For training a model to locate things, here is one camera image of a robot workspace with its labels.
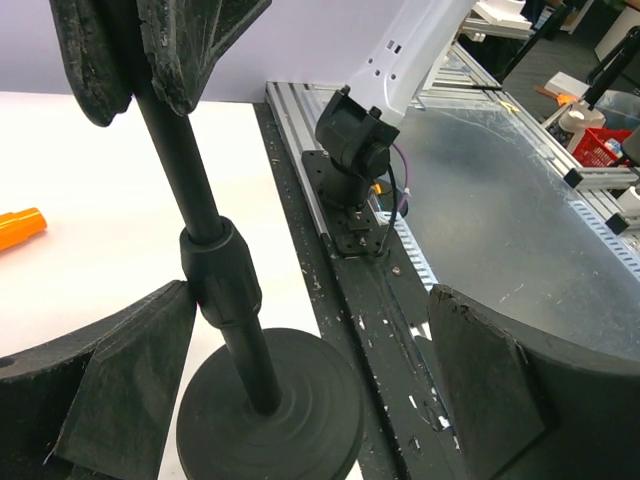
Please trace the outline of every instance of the white table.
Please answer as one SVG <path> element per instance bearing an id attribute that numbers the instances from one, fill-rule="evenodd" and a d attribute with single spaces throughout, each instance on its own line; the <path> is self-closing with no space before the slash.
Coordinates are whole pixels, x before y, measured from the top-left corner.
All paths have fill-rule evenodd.
<path id="1" fill-rule="evenodd" d="M 135 104 L 129 110 L 101 129 L 71 96 L 0 92 L 0 212 L 37 207 L 49 224 L 45 234 L 0 253 L 0 357 L 184 277 L 184 224 L 142 117 Z M 251 249 L 264 296 L 262 326 L 319 335 L 253 107 L 201 103 L 192 123 L 218 208 Z M 222 343 L 198 314 L 178 403 Z M 177 410 L 161 479 L 185 478 Z M 358 466 L 349 478 L 362 478 Z"/>

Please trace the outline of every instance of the red container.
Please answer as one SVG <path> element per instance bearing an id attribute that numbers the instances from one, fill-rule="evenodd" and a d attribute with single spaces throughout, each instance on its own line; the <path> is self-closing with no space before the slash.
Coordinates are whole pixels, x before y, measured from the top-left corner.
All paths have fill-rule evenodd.
<path id="1" fill-rule="evenodd" d="M 605 142 L 613 138 L 622 143 L 631 133 L 631 130 L 587 128 L 584 137 L 573 152 L 573 156 L 584 167 L 610 167 L 618 160 L 618 157 L 604 146 Z"/>

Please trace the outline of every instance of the black stand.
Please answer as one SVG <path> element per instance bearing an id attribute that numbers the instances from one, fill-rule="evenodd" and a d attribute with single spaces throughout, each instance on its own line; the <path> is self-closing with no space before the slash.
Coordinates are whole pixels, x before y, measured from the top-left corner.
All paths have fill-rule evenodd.
<path id="1" fill-rule="evenodd" d="M 101 0 L 99 7 L 184 218 L 180 248 L 189 286 L 226 342 L 182 401 L 177 441 L 187 477 L 345 478 L 363 431 L 350 366 L 313 335 L 263 333 L 249 249 L 218 214 L 189 119 L 158 98 L 135 0 Z"/>
<path id="2" fill-rule="evenodd" d="M 555 11 L 551 14 L 551 16 L 544 22 L 544 24 L 540 27 L 540 29 L 534 33 L 529 40 L 522 46 L 518 53 L 509 61 L 509 63 L 504 67 L 504 69 L 495 74 L 495 79 L 500 82 L 500 84 L 504 84 L 504 81 L 507 79 L 511 72 L 515 70 L 515 68 L 520 65 L 520 62 L 524 60 L 527 54 L 535 47 L 538 42 L 542 38 L 546 38 L 547 40 L 553 40 L 555 35 L 560 31 L 562 25 L 566 21 L 569 13 L 571 13 L 571 8 L 567 5 L 567 0 L 561 3 L 557 7 L 555 7 Z"/>
<path id="3" fill-rule="evenodd" d="M 640 50 L 640 27 L 632 27 L 613 50 L 587 75 L 589 90 L 586 91 L 583 98 L 591 108 L 595 107 L 606 91 L 611 88 L 613 82 L 636 58 L 638 50 Z"/>

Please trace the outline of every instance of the metal sheet surface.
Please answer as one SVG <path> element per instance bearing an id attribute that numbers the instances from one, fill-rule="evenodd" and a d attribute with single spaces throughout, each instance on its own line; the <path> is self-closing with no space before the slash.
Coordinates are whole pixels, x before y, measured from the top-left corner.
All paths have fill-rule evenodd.
<path id="1" fill-rule="evenodd" d="M 307 95 L 321 110 L 327 95 Z M 407 221 L 438 279 L 543 331 L 640 359 L 640 283 L 572 207 L 584 199 L 552 168 L 553 151 L 499 102 L 422 101 L 398 141 L 412 167 Z"/>

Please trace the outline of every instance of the round weighted base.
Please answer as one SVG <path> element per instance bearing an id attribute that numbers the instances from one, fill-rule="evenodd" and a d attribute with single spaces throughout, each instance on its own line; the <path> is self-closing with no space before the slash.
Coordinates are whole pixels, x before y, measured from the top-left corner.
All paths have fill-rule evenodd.
<path id="1" fill-rule="evenodd" d="M 282 391 L 278 410 L 256 413 L 229 351 L 216 351 L 180 405 L 178 455 L 187 478 L 346 478 L 363 433 L 355 374 L 318 337 L 288 329 L 264 334 Z"/>

